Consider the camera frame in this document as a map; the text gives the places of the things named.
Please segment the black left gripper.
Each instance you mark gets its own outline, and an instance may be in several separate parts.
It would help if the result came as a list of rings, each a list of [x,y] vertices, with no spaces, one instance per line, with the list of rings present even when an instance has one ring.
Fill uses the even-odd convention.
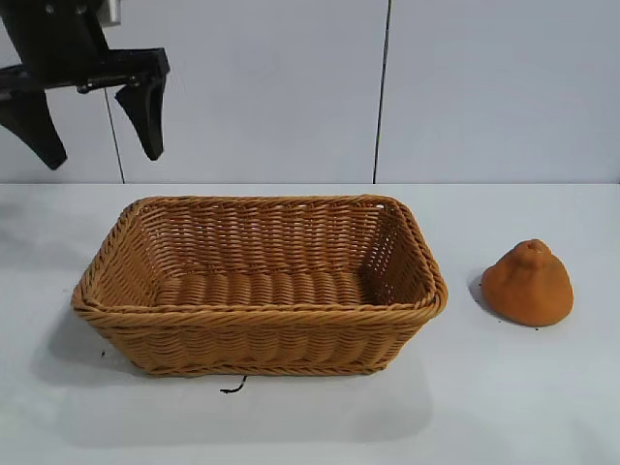
[[[164,152],[163,97],[170,65],[162,48],[112,49],[98,18],[101,1],[3,1],[1,20],[20,59],[1,70],[1,125],[50,169],[67,161],[43,90],[81,94],[125,85],[115,95],[145,155]]]

